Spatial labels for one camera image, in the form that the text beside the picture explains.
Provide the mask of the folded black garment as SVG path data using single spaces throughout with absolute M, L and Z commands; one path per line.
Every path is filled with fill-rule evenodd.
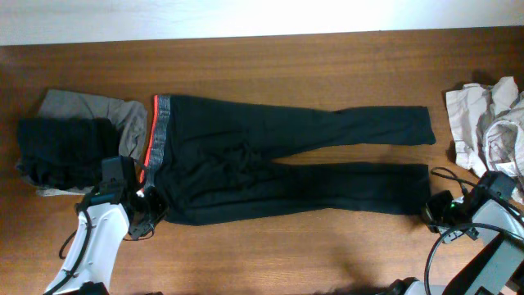
M 87 188 L 102 178 L 102 160 L 118 155 L 120 137 L 108 119 L 20 120 L 16 169 L 37 186 Z

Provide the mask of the crumpled beige garment pile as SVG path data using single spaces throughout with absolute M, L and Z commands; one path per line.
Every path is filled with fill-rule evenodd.
M 494 85 L 465 84 L 445 94 L 456 165 L 481 177 L 503 172 L 523 203 L 523 92 L 512 76 Z

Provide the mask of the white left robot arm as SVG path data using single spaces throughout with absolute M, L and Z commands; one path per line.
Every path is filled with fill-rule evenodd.
M 77 230 L 46 294 L 108 294 L 120 244 L 151 238 L 168 203 L 152 188 L 116 188 L 85 195 L 75 210 Z

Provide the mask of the folded grey garment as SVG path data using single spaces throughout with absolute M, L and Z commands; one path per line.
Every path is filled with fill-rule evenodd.
M 43 196 L 86 193 L 101 181 L 103 159 L 138 160 L 146 135 L 140 102 L 49 89 L 37 114 L 18 122 L 16 169 Z

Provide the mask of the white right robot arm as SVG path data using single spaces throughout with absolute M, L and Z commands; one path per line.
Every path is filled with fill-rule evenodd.
M 383 294 L 498 294 L 511 284 L 523 293 L 523 219 L 501 189 L 475 188 L 454 200 L 448 191 L 433 196 L 422 210 L 428 228 L 440 237 L 433 244 L 424 278 L 397 279 Z M 480 240 L 483 248 L 446 285 L 429 282 L 439 246 L 461 238 Z

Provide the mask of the black leggings with red waistband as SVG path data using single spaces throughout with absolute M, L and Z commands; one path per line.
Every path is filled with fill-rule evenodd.
M 332 146 L 435 141 L 425 107 L 321 111 L 157 95 L 147 182 L 168 202 L 166 220 L 179 225 L 322 209 L 415 215 L 431 196 L 425 164 L 283 159 Z

